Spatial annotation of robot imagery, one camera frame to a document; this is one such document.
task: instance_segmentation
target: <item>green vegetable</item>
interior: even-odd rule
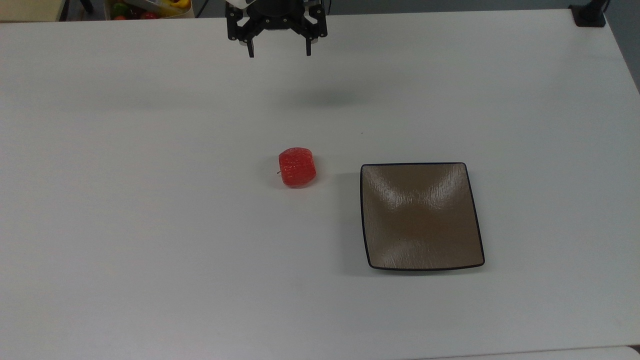
[[[116,16],[126,16],[129,13],[129,7],[127,4],[115,3],[111,7],[111,18]]]

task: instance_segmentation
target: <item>square plate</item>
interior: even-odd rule
[[[484,264],[464,163],[362,165],[360,208],[373,268],[453,270]]]

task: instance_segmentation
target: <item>table surface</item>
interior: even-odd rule
[[[640,343],[640,96],[568,10],[0,25],[0,357]],[[286,189],[278,154],[314,151]],[[367,266],[364,163],[463,161],[486,264]]]
[[[0,22],[58,21],[65,0],[0,0]]]

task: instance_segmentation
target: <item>cable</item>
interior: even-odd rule
[[[207,4],[209,4],[209,0],[204,0],[204,4],[200,8],[200,11],[198,12],[198,15],[196,15],[196,18],[200,17],[200,14],[202,14],[202,10],[204,10],[204,8],[205,8],[205,6],[207,6]]]

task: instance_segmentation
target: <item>fruit basket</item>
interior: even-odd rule
[[[104,18],[107,20],[192,19],[194,17],[190,0],[104,0]]]

